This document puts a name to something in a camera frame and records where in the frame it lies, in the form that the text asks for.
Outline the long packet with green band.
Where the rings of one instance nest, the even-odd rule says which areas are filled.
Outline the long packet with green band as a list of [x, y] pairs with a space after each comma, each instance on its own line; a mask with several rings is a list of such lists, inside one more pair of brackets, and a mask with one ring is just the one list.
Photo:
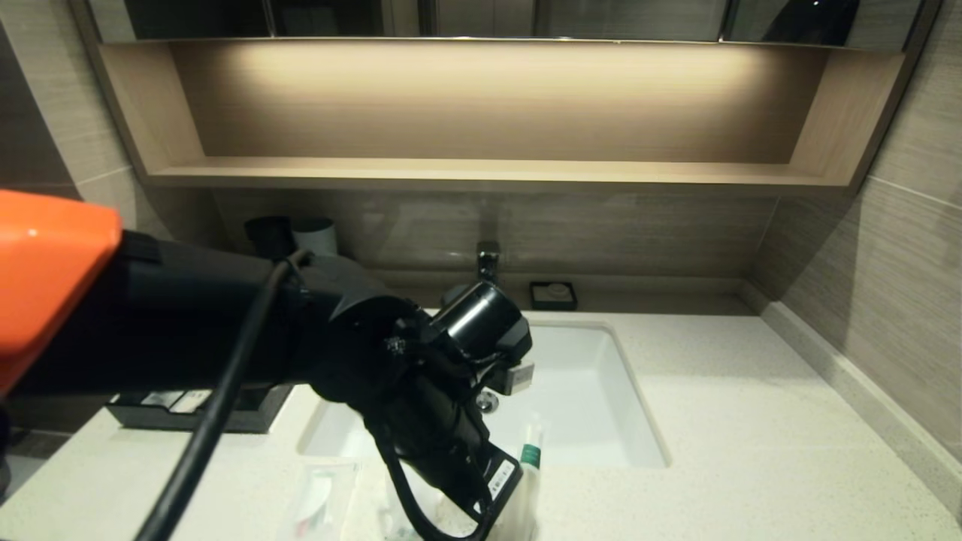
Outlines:
[[544, 422], [533, 417], [526, 425], [525, 439], [520, 448], [520, 482], [525, 482], [525, 541], [538, 541], [538, 506], [542, 487], [542, 448]]

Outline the grey cup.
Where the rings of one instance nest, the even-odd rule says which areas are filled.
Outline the grey cup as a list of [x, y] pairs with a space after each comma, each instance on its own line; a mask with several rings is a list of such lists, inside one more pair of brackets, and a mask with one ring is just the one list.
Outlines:
[[339, 243], [334, 222], [329, 218], [292, 219], [293, 242], [299, 250], [307, 250], [316, 256], [337, 256]]

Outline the clear packet with green item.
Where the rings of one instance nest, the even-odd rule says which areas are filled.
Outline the clear packet with green item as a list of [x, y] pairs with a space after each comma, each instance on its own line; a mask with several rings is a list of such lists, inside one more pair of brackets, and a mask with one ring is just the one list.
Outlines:
[[383, 541], [423, 541], [407, 517], [391, 476], [385, 473], [384, 497], [379, 510]]

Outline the white sink basin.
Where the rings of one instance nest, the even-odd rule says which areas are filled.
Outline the white sink basin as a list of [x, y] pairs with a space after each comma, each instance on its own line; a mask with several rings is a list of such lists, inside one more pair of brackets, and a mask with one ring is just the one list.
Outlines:
[[501, 396], [498, 410], [482, 418], [492, 442], [518, 453], [526, 425], [544, 422], [542, 466], [664, 469], [670, 465], [628, 360], [608, 328], [535, 323], [533, 382]]

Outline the black soap dish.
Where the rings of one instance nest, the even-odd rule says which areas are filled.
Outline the black soap dish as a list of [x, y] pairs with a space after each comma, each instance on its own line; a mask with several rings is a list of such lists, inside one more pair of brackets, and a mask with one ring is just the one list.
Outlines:
[[570, 282], [562, 282], [568, 284], [570, 287], [571, 296], [565, 299], [551, 298], [550, 295], [546, 293], [546, 287], [553, 282], [531, 282], [529, 284], [529, 291], [531, 297], [531, 308], [533, 310], [539, 311], [577, 311], [579, 307], [579, 301], [573, 284]]

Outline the chrome faucet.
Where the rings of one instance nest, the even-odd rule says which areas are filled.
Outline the chrome faucet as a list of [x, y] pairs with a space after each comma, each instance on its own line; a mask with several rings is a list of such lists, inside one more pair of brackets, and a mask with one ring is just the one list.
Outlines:
[[498, 286], [498, 265], [501, 260], [501, 245], [491, 240], [482, 240], [476, 246], [478, 280]]

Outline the black cup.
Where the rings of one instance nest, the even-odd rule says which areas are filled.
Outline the black cup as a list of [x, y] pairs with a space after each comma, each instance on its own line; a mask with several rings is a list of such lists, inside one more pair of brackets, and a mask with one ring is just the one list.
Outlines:
[[254, 253], [269, 260], [285, 259], [298, 250], [288, 216], [260, 216], [244, 223]]

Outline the mirror cabinet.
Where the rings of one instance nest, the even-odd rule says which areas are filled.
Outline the mirror cabinet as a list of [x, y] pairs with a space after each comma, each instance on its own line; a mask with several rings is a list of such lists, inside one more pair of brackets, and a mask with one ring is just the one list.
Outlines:
[[923, 0], [86, 0], [103, 42], [509, 38], [900, 50]]

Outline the wooden wall shelf niche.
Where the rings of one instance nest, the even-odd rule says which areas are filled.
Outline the wooden wall shelf niche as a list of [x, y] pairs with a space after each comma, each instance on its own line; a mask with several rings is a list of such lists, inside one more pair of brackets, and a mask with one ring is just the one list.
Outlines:
[[86, 45], [164, 187], [852, 195], [918, 52], [758, 44]]

